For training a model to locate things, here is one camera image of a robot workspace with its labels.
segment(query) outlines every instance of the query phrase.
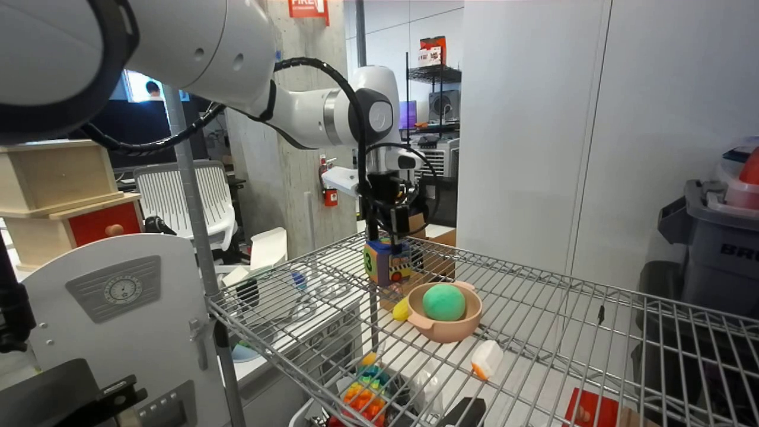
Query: red sign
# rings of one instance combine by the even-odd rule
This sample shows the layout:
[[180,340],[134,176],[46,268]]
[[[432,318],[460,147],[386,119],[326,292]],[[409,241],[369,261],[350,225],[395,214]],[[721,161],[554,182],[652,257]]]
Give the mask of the red sign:
[[291,19],[325,19],[329,25],[329,7],[326,0],[287,0]]

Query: cable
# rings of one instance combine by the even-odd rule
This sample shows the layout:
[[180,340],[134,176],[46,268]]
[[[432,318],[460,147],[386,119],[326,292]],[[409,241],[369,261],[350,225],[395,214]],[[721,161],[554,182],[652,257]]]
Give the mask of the cable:
[[148,139],[148,142],[122,142],[97,127],[95,123],[80,125],[80,129],[93,136],[95,142],[105,145],[106,149],[113,149],[119,154],[127,155],[147,155],[161,149],[171,149],[173,145],[188,139],[192,133],[207,127],[224,107],[211,103],[198,120],[192,120],[184,129],[169,134],[163,139]]
[[435,170],[428,163],[428,159],[425,154],[420,154],[416,149],[413,149],[409,145],[402,145],[402,142],[374,142],[374,145],[368,147],[368,142],[365,142],[365,115],[360,112],[360,98],[358,98],[352,84],[336,68],[331,68],[329,63],[325,63],[322,58],[314,58],[314,57],[290,57],[290,58],[278,61],[275,70],[285,70],[285,68],[294,68],[294,66],[317,68],[317,70],[326,72],[345,93],[345,97],[350,101],[350,109],[355,114],[355,125],[358,125],[358,134],[355,134],[355,142],[358,142],[358,193],[365,197],[369,202],[369,205],[382,205],[382,202],[377,202],[374,193],[369,191],[369,182],[365,180],[365,159],[368,159],[368,154],[371,149],[402,147],[402,149],[416,154],[425,161],[425,166],[432,170],[434,180],[435,180]]

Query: wire shelf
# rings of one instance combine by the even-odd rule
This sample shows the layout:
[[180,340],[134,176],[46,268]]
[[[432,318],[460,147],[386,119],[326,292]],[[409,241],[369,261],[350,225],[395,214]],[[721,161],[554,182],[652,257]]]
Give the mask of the wire shelf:
[[[757,320],[426,240],[408,246],[425,280],[477,287],[484,316],[471,336],[435,344],[371,308],[363,236],[209,295],[209,308],[344,423],[438,423],[464,396],[470,408],[484,403],[489,427],[604,423],[609,408],[616,423],[759,423]],[[333,316],[358,329],[358,345],[325,329]],[[470,367],[484,338],[504,351],[489,382]],[[377,397],[383,419],[363,416],[336,391],[371,348],[390,384]]]

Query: yellow object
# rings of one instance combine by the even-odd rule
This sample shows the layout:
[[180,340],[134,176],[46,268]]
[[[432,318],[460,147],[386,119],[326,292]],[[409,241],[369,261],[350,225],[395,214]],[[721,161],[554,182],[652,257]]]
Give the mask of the yellow object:
[[360,364],[377,364],[377,352],[374,352],[374,351],[365,352],[365,356],[360,358]]
[[408,298],[400,298],[400,300],[394,306],[394,320],[405,323],[408,316],[409,316],[409,304],[408,304]]

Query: trash can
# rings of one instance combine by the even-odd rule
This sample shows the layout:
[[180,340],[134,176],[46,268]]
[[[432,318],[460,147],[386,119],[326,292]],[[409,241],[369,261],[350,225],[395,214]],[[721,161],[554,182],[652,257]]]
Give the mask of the trash can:
[[680,298],[759,318],[759,217],[711,208],[706,191],[687,180],[682,198],[658,214],[667,241],[687,243]]

